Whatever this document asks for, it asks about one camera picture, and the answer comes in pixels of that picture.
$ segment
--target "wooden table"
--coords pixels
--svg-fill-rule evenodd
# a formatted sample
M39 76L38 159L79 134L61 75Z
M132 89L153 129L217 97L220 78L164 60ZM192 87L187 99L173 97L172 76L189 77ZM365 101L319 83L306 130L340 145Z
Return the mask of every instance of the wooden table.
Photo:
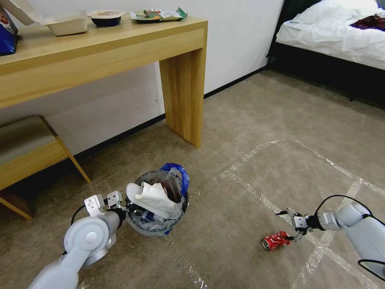
M0 109L159 61L167 125L201 145L207 20L137 24L56 37L27 27L16 54L0 57Z

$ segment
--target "gray carpet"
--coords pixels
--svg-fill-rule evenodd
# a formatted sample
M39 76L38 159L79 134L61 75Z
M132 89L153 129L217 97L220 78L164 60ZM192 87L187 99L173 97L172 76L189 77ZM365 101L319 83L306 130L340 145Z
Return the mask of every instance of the gray carpet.
M384 286L356 264L342 232L313 232L273 252L260 245L264 235L293 233L276 210L310 214L331 194L354 195L385 220L383 110L267 71L205 100L202 140L195 149L162 121L80 160L91 185L59 165L11 187L30 196L35 217L28 222L0 207L1 287L26 288L59 258L86 197L124 192L166 162L190 175L182 222L155 238L124 224L107 256L81 270L79 288ZM34 177L44 184L31 185ZM325 209L340 204L331 200Z

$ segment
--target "red can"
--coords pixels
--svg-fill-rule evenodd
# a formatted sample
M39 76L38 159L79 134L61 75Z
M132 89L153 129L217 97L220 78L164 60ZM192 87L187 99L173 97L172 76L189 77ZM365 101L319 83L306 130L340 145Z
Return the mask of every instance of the red can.
M279 231L274 235L266 236L262 239L261 243L265 250L272 251L278 246L288 246L290 245L290 240L285 239L289 235L285 231Z

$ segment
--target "wooden bench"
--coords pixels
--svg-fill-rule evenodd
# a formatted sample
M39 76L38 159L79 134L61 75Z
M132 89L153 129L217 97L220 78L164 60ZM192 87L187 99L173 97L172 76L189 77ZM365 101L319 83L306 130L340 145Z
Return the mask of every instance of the wooden bench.
M66 158L71 159L90 183L86 173L42 116L32 116L1 127L0 191ZM32 219L28 205L18 195L2 191L0 203L26 219Z

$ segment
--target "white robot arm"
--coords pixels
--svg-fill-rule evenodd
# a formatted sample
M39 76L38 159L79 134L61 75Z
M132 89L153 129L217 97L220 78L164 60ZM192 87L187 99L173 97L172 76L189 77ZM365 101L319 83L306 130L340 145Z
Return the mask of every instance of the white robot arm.
M29 289L75 289L78 272L85 265L105 256L116 242L116 230L126 218L126 208L121 206L122 195L115 191L107 196L108 209L101 195L84 200L89 217L82 218L69 227L64 237L65 253L46 266Z
M289 208L277 214L288 214L291 217L297 236L289 239L297 242L306 235L308 230L313 229L343 230L361 257L358 264L385 281L385 224L374 217L371 211L361 203L342 207L337 212L319 213L321 205L312 216L303 216Z

